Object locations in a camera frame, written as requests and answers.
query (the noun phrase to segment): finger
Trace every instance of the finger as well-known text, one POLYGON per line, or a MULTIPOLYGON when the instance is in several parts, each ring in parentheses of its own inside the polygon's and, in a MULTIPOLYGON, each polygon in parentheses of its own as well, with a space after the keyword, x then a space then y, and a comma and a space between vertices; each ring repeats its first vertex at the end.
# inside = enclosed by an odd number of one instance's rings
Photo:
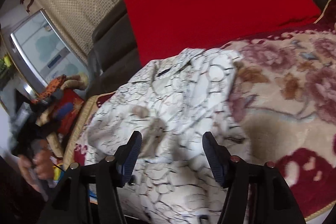
POLYGON ((19 161, 17 162, 19 167, 20 165, 24 168, 30 168, 32 166, 32 163, 30 162, 30 160, 24 156, 24 155, 19 155, 19 161))
POLYGON ((52 164, 50 157, 51 151, 49 149, 43 149, 35 155, 33 162, 35 165, 40 165, 45 162, 50 162, 52 164))
POLYGON ((42 149, 48 149, 48 142, 46 140, 40 140, 40 146, 42 149))
POLYGON ((37 184, 33 184, 31 185, 33 187, 33 189, 39 193, 41 193, 40 187, 37 186, 37 184))
POLYGON ((54 174, 52 173, 52 175, 51 175, 50 173, 41 173, 41 174, 37 175, 37 177, 41 180, 53 179, 54 174))
POLYGON ((31 165, 32 165, 30 163, 30 161, 25 156, 19 155, 19 160, 18 160, 17 164, 18 164, 19 170, 21 172, 21 175, 23 176, 25 181, 28 184, 32 185, 34 183, 34 180, 32 179, 32 177, 29 173, 29 170, 28 170, 28 168, 30 168, 31 165))
POLYGON ((43 178, 43 179, 51 179, 54 177, 54 168, 49 163, 45 163, 42 165, 38 165, 35 168, 35 173, 39 176, 39 178, 41 175, 43 175, 43 176, 47 176, 46 178, 43 178))

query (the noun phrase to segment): orange patterned fabric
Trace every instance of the orange patterned fabric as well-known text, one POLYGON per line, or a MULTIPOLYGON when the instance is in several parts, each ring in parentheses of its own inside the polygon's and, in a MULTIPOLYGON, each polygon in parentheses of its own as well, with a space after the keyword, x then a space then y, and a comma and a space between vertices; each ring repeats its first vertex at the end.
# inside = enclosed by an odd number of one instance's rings
POLYGON ((37 99, 33 100, 34 104, 37 104, 40 100, 48 98, 56 89, 60 88, 66 80, 66 75, 61 75, 53 80, 45 88, 44 92, 40 93, 37 99))

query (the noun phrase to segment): beige bed trim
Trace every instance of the beige bed trim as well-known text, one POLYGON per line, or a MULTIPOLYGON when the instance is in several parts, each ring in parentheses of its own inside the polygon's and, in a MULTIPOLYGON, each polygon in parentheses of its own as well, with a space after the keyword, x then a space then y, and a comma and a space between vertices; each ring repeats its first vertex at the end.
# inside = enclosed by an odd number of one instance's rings
POLYGON ((318 217, 319 215, 325 213, 326 211, 330 210, 336 203, 336 200, 325 206, 323 209, 318 210, 317 212, 311 214, 310 216, 307 216, 304 220, 307 222, 313 218, 318 217))
POLYGON ((85 105, 83 106, 81 113, 79 114, 78 120, 76 122, 75 127, 73 128, 73 131, 69 138, 67 148, 63 156, 63 169, 64 170, 66 170, 69 167, 69 165, 73 162, 74 148, 76 145, 76 141, 79 138, 82 132, 82 128, 85 125, 85 122, 87 121, 90 115, 91 109, 96 103, 98 97, 99 95, 96 95, 88 99, 85 105))
POLYGON ((327 7, 328 7, 328 5, 329 5, 330 2, 331 2, 331 0, 328 0, 327 4, 325 5, 325 7, 324 7, 324 9, 323 9, 322 14, 321 14, 320 17, 314 22, 314 24, 317 23, 318 21, 320 21, 320 19, 324 16, 324 12, 326 11, 326 9, 327 9, 327 7))

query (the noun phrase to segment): yellow object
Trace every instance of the yellow object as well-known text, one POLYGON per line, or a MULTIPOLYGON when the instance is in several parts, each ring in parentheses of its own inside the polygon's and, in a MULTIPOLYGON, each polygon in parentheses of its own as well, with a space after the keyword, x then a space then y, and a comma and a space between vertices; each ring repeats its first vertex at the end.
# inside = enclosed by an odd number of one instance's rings
POLYGON ((7 54, 3 57, 3 60, 8 68, 12 65, 11 58, 7 54))
POLYGON ((61 169, 57 168, 56 166, 54 166, 54 181, 58 181, 59 177, 61 176, 61 169))

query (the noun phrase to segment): white sheet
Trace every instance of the white sheet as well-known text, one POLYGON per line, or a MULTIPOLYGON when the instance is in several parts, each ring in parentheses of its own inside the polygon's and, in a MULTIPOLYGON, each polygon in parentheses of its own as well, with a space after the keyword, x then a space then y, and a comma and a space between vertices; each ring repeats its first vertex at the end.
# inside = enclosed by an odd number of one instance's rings
POLYGON ((232 155, 249 158, 250 142, 233 121, 227 98, 240 54, 185 49, 153 60, 121 86, 82 135, 85 163, 113 155, 133 131, 142 134, 135 186, 119 190, 124 213, 152 223, 216 223, 226 191, 213 179, 202 148, 211 131, 232 155))

